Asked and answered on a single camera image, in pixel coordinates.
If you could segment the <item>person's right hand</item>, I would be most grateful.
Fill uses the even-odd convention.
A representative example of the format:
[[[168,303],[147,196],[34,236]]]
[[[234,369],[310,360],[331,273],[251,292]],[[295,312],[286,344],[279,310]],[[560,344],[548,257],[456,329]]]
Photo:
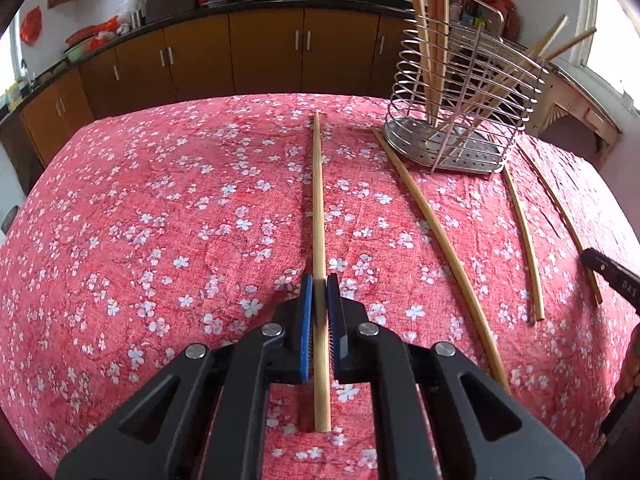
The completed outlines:
[[[634,326],[631,333],[630,341],[620,369],[620,378],[614,387],[614,394],[617,400],[623,399],[627,393],[631,393],[634,387],[639,385],[639,367],[640,360],[636,355],[636,345],[639,341],[640,324]]]

